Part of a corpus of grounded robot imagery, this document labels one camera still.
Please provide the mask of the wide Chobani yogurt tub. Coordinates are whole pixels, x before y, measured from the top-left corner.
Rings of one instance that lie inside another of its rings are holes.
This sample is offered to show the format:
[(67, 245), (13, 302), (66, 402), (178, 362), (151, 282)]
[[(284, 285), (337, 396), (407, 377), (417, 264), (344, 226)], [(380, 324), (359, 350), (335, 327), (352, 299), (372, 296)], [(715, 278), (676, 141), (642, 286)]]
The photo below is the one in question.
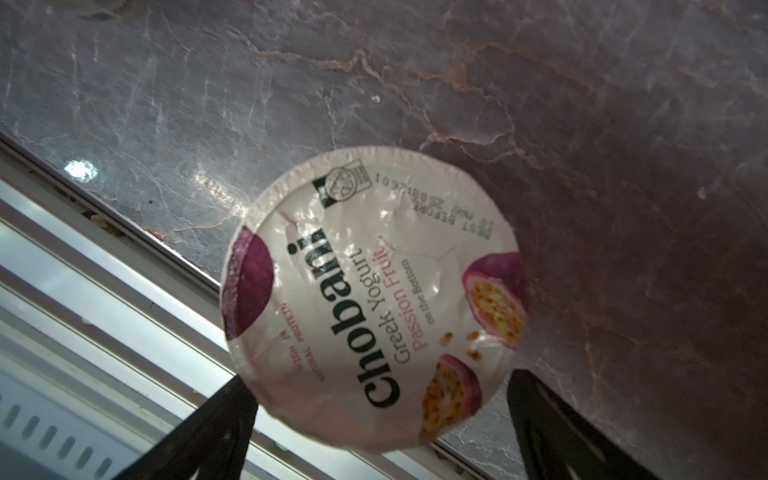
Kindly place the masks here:
[(262, 408), (320, 442), (382, 453), (435, 441), (498, 391), (529, 296), (513, 229), (468, 173), (355, 147), (258, 197), (220, 310)]

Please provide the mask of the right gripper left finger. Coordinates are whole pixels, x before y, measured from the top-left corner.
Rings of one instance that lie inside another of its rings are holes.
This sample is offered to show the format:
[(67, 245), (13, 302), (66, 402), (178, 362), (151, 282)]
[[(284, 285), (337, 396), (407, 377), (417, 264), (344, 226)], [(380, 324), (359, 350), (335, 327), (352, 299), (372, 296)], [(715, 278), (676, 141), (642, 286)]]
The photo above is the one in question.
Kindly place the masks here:
[(238, 479), (258, 403), (235, 376), (118, 479)]

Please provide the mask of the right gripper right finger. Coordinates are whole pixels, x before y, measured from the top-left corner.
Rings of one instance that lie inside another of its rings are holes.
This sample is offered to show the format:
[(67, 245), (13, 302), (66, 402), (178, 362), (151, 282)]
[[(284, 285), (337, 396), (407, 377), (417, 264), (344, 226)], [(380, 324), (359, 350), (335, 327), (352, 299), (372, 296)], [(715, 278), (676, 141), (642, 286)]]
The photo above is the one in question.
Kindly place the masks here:
[(654, 479), (528, 370), (512, 372), (507, 403), (530, 479)]

